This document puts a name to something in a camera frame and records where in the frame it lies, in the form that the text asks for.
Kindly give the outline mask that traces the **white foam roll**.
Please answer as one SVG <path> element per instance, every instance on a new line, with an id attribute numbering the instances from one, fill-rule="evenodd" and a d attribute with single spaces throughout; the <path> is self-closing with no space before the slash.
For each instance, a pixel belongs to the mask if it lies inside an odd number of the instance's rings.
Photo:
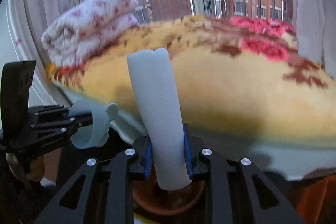
<path id="1" fill-rule="evenodd" d="M 142 50 L 127 57 L 131 86 L 153 150 L 157 182 L 180 190 L 191 182 L 185 163 L 181 108 L 169 53 Z"/>

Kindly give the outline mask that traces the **folded white floral quilt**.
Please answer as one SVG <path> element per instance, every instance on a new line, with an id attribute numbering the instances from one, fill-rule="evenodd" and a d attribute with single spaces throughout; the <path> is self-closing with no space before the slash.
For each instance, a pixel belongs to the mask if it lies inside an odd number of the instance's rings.
<path id="1" fill-rule="evenodd" d="M 84 0 L 46 28 L 43 50 L 58 67 L 79 67 L 138 25 L 137 5 L 137 0 Z"/>

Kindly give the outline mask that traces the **yellow floral bed blanket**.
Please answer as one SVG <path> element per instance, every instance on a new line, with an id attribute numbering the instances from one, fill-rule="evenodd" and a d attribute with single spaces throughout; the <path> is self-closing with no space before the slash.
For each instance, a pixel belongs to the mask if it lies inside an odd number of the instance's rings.
<path id="1" fill-rule="evenodd" d="M 84 96 L 138 111 L 126 58 L 165 48 L 190 126 L 313 147 L 335 146 L 335 80 L 298 54 L 294 28 L 250 18 L 185 16 L 134 27 L 78 68 L 48 78 Z"/>

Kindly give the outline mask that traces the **left sheer curtain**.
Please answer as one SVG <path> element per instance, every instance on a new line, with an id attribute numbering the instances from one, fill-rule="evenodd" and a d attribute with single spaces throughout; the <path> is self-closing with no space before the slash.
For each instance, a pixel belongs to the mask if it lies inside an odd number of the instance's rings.
<path id="1" fill-rule="evenodd" d="M 15 60 L 36 62 L 30 105 L 70 105 L 66 95 L 50 83 L 45 67 L 50 59 L 42 48 L 41 37 L 46 28 L 68 9 L 83 0 L 5 0 L 9 34 Z"/>

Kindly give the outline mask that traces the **sheer curtain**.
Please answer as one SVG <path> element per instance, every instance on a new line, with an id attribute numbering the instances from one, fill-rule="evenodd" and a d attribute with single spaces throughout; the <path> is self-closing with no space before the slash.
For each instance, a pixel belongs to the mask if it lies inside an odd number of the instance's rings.
<path id="1" fill-rule="evenodd" d="M 335 0 L 293 0 L 298 53 L 335 77 Z"/>
<path id="2" fill-rule="evenodd" d="M 70 105 L 66 95 L 50 83 L 45 67 L 50 59 L 42 48 L 41 37 L 46 28 L 68 9 L 83 0 L 5 0 L 9 34 L 15 60 L 36 62 L 30 105 Z"/>

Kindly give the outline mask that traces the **right sheer curtain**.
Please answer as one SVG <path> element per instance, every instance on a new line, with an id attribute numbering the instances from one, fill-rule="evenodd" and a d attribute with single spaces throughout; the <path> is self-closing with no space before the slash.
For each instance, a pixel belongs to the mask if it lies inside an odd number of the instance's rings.
<path id="1" fill-rule="evenodd" d="M 298 53 L 335 77 L 335 0 L 293 0 Z"/>

